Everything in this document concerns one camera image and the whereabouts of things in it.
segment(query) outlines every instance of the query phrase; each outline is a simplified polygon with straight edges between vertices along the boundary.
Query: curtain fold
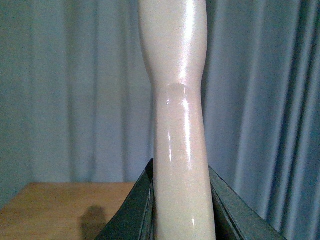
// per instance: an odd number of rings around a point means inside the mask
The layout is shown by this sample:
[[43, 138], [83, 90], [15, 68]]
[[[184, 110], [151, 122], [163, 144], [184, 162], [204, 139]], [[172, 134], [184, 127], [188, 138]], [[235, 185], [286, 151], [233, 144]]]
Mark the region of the curtain fold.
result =
[[[289, 240], [320, 238], [319, 1], [208, 0], [210, 165]], [[38, 182], [135, 181], [153, 157], [135, 0], [32, 0]]]

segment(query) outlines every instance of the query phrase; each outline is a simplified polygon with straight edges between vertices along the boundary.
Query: gray curtain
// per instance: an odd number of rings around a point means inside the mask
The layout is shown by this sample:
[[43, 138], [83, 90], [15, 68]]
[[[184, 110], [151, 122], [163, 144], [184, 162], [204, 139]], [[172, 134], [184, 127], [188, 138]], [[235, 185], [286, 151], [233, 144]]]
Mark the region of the gray curtain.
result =
[[[136, 181], [153, 157], [137, 1], [8, 2], [6, 199], [32, 181]], [[320, 239], [319, 1], [207, 0], [207, 15], [209, 164], [289, 240]]]

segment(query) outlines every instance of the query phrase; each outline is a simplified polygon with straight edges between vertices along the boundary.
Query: table surface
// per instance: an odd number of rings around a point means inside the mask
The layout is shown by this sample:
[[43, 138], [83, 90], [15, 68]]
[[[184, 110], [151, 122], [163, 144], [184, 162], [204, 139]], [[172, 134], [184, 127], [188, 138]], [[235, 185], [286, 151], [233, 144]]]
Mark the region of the table surface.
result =
[[30, 183], [0, 211], [0, 239], [95, 239], [133, 186], [133, 182]]

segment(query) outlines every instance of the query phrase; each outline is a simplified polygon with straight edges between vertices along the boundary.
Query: beige mannequin limb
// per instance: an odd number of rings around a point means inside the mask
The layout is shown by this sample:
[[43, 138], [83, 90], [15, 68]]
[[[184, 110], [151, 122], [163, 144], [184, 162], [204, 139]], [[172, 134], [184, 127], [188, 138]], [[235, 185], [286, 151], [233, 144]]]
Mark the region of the beige mannequin limb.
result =
[[155, 107], [154, 236], [216, 238], [201, 107], [205, 0], [139, 0], [143, 57]]

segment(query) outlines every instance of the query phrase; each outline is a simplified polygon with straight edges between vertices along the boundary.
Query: wooden table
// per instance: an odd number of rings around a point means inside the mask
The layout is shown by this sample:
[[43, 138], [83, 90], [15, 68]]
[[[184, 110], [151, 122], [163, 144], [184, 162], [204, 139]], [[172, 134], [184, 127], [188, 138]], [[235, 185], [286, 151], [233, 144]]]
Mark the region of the wooden table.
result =
[[132, 182], [31, 183], [0, 211], [1, 240], [92, 240]]

